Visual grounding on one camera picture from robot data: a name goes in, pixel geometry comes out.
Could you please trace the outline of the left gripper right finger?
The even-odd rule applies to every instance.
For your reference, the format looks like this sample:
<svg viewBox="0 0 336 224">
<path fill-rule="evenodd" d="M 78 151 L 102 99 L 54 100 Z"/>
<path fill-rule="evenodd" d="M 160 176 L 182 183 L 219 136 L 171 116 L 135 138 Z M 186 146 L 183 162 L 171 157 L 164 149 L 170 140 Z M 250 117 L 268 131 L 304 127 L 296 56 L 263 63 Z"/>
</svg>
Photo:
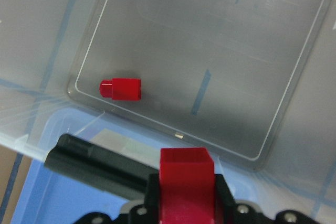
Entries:
<svg viewBox="0 0 336 224">
<path fill-rule="evenodd" d="M 234 223 L 235 200 L 222 174 L 215 175 L 215 224 Z"/>
</svg>

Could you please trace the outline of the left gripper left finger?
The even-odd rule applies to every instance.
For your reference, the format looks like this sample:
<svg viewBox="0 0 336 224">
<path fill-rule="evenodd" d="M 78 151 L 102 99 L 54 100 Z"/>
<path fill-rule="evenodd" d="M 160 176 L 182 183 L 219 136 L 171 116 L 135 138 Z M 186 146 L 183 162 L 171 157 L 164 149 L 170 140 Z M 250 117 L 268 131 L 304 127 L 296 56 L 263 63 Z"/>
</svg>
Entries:
<svg viewBox="0 0 336 224">
<path fill-rule="evenodd" d="M 151 174 L 149 176 L 144 198 L 144 206 L 147 210 L 146 216 L 149 219 L 149 223 L 163 223 L 159 173 Z"/>
</svg>

